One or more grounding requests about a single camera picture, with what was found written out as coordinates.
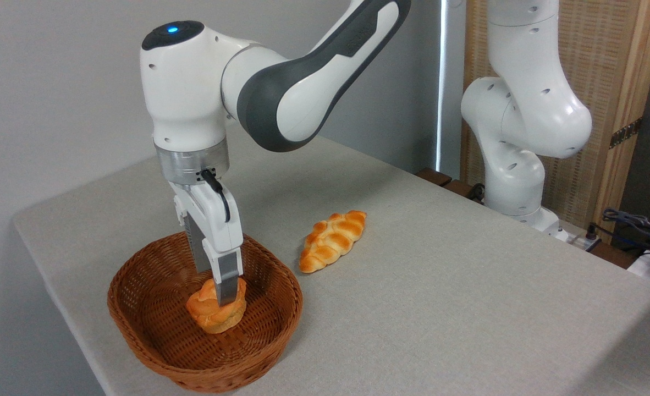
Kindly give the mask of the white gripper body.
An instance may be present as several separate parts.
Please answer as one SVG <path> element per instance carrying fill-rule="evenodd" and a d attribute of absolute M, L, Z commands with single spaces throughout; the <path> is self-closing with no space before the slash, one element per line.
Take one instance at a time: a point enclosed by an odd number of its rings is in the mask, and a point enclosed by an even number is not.
<path fill-rule="evenodd" d="M 174 204 L 182 226 L 184 216 L 190 213 L 215 251 L 225 252 L 242 245 L 239 211 L 229 190 L 216 191 L 205 182 L 169 185 L 175 193 Z"/>

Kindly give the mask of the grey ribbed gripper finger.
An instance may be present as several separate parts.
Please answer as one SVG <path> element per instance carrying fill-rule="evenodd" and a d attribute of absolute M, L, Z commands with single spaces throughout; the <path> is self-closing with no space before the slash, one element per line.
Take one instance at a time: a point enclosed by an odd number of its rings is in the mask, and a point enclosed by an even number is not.
<path fill-rule="evenodd" d="M 197 273 L 211 271 L 211 263 L 202 243 L 205 238 L 204 233 L 190 213 L 187 213 L 186 216 L 184 216 L 184 228 Z"/>
<path fill-rule="evenodd" d="M 240 248 L 217 252 L 207 238 L 203 239 L 203 248 L 210 263 L 218 306 L 227 306 L 237 299 L 239 277 L 244 274 Z"/>

